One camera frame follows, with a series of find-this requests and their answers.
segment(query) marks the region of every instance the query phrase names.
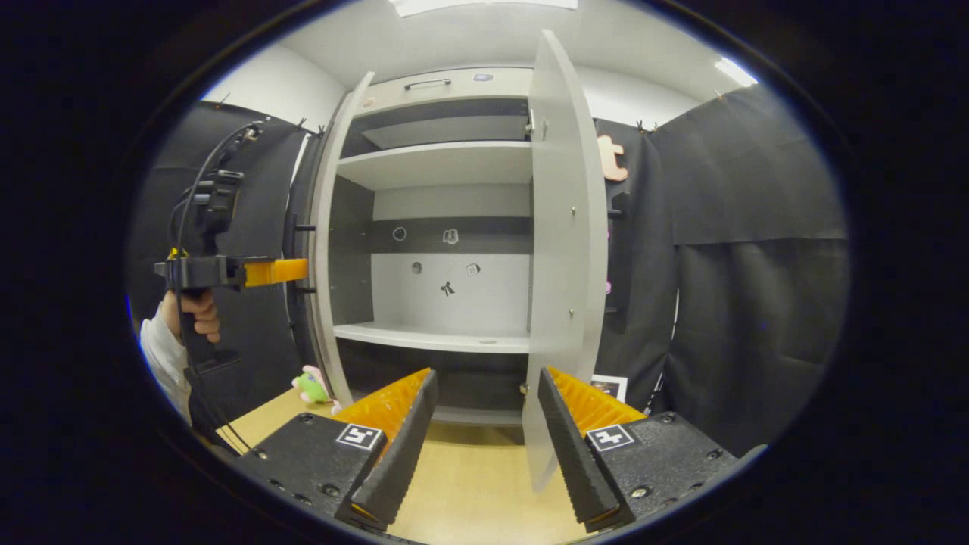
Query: table surface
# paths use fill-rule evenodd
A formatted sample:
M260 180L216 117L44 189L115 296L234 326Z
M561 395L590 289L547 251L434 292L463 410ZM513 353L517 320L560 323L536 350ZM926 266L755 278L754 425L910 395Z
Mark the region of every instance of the table surface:
M306 403L291 389L232 426L256 445L300 412L328 417L330 407ZM219 433L233 444L226 431ZM414 479L388 532L430 545L542 545L587 535L576 522L561 470L543 491L532 492L521 429L438 423L431 423Z

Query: black backdrop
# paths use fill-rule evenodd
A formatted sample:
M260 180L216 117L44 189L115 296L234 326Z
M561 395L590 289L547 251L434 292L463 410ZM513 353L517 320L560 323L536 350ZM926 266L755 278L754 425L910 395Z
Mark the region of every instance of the black backdrop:
M208 153L229 133L253 120L262 120L265 131L226 165L244 172L245 180L235 220L217 242L226 255L281 257L290 183L307 132L264 113L215 106L198 103L172 129L142 185L132 213L126 265L136 327L142 319L155 315L165 293L165 282L154 274L152 264L168 255L167 224L179 194L192 184ZM202 377L212 401L229 420L283 393L300 373L301 359L290 332L284 289L274 284L213 292L222 337L219 347L237 351L240 359L204 372ZM193 391L193 398L198 394Z
M610 275L632 291L615 302L624 314L607 315L597 372L628 376L637 408L662 372L654 410L735 455L771 442L820 383L848 301L838 181L765 85L655 132L597 129L625 146L630 178L610 193L628 189L632 203L610 248Z

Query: white sleeve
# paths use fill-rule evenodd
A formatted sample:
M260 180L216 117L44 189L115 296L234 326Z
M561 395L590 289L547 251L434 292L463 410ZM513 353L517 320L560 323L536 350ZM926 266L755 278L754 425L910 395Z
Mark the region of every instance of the white sleeve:
M192 386L185 378L188 367L188 351L165 325L162 306L158 305L155 317L141 322L141 352L155 380L162 387L165 396L182 418L191 426L192 417L188 411L188 397Z

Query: cabinet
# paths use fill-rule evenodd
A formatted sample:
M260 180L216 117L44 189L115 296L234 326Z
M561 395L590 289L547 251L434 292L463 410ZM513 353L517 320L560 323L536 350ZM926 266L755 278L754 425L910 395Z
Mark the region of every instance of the cabinet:
M442 401L467 370L480 379L435 418L520 422L542 488L555 458L538 375L592 375L607 207L578 76L551 32L538 38L533 69L368 73L347 95L314 186L310 301L341 402L366 393L348 376L367 359L440 362L455 376Z

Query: hand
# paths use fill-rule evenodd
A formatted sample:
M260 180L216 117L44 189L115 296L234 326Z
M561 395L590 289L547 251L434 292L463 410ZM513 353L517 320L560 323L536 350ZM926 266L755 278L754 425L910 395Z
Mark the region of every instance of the hand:
M182 295L182 312L195 314L195 331L205 335L209 342L219 341L219 318L215 307L215 298L211 290L205 290L198 299ZM181 342L181 328L178 324L178 305L175 303L175 293L169 290L162 300L162 318L169 327L172 335Z

